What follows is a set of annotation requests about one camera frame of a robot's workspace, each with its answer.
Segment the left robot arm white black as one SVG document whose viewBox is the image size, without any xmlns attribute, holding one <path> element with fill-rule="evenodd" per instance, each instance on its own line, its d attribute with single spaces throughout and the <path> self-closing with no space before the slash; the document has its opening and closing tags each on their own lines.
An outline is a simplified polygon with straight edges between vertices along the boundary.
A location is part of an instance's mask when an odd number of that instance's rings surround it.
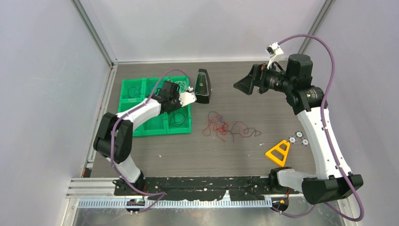
<svg viewBox="0 0 399 226">
<path fill-rule="evenodd" d="M 121 178 L 127 181 L 126 189 L 133 195 L 144 190 L 144 175 L 132 156 L 133 135 L 145 128 L 145 136 L 152 130 L 166 130 L 168 116 L 185 110 L 196 101 L 193 89 L 180 91 L 180 85 L 164 81 L 138 104 L 120 113 L 105 113 L 97 130 L 93 149 L 106 158 Z"/>
</svg>

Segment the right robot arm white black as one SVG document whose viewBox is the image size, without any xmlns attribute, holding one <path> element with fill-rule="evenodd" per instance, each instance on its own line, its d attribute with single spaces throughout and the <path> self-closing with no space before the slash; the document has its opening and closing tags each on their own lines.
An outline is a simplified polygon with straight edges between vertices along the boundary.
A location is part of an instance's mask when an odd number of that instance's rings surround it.
<svg viewBox="0 0 399 226">
<path fill-rule="evenodd" d="M 311 83 L 312 67 L 308 55 L 292 54 L 285 70 L 276 62 L 270 68 L 254 64 L 247 76 L 233 86 L 247 95 L 254 87 L 260 94 L 270 89 L 285 94 L 307 135 L 316 172 L 312 175 L 291 167 L 275 168 L 269 174 L 268 185 L 274 193 L 286 188 L 297 190 L 315 205 L 348 198 L 353 193 L 351 187 L 358 190 L 364 181 L 360 174 L 353 174 L 333 137 L 327 103 L 322 103 L 324 92 Z"/>
</svg>

